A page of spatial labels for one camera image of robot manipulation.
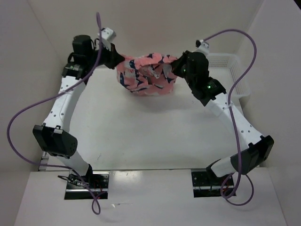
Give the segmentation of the pink shark print shorts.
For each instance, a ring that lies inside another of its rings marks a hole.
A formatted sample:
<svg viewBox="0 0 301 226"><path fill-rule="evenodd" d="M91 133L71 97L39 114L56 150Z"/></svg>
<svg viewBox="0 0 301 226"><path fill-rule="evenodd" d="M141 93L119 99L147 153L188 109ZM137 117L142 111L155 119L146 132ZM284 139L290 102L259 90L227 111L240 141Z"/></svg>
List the pink shark print shorts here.
<svg viewBox="0 0 301 226"><path fill-rule="evenodd" d="M140 57L124 56L117 65L117 80L129 92L138 96L162 96L173 92L177 76L171 55L151 53Z"/></svg>

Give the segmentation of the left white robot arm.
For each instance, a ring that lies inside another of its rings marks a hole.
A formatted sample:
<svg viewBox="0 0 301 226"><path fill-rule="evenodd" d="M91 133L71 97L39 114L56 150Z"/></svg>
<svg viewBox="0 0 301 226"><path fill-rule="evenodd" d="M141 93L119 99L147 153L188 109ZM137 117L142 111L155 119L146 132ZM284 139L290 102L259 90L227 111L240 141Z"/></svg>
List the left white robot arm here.
<svg viewBox="0 0 301 226"><path fill-rule="evenodd" d="M95 40L88 35L77 35L73 38L73 52L68 56L62 71L59 97L42 125L33 128L33 135L42 151L70 167L71 174L67 180L83 188L92 186L95 176L91 165L77 151L78 141L69 133L70 122L88 82L85 76L94 66L105 65L114 69L124 61L124 57L117 53L112 43L115 36L115 32L104 29L101 38Z"/></svg>

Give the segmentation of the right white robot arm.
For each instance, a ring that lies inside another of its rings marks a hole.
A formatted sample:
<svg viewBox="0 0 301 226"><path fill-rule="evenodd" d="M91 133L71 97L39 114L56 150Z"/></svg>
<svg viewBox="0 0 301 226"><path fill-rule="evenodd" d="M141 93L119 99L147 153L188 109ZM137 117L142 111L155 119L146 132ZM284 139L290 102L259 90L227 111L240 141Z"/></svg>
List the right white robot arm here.
<svg viewBox="0 0 301 226"><path fill-rule="evenodd" d="M185 79L193 96L234 134L240 148L236 154L219 159L206 168L209 184L217 185L224 176L236 172L246 175L267 160L274 145L273 138L257 131L228 100L224 86L210 77L209 62L203 53L185 51L171 66L173 74Z"/></svg>

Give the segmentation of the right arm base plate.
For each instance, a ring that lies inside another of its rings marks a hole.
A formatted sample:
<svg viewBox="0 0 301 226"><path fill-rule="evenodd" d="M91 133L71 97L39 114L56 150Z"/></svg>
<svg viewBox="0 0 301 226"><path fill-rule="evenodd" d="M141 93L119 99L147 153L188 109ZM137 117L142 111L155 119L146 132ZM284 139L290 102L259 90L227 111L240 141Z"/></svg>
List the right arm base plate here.
<svg viewBox="0 0 301 226"><path fill-rule="evenodd" d="M205 169L192 169L194 198L221 197L221 186L226 177L210 178Z"/></svg>

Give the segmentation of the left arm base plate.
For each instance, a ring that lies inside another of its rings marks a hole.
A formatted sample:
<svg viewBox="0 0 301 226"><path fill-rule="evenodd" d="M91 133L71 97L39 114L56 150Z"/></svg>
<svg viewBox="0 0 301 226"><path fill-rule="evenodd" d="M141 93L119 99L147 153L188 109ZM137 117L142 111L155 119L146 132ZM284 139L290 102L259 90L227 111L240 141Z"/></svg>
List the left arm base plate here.
<svg viewBox="0 0 301 226"><path fill-rule="evenodd" d="M57 176L67 182L65 200L87 200L93 199L84 183L74 174L69 176ZM97 199L108 199L109 173L94 173L90 182L83 178Z"/></svg>

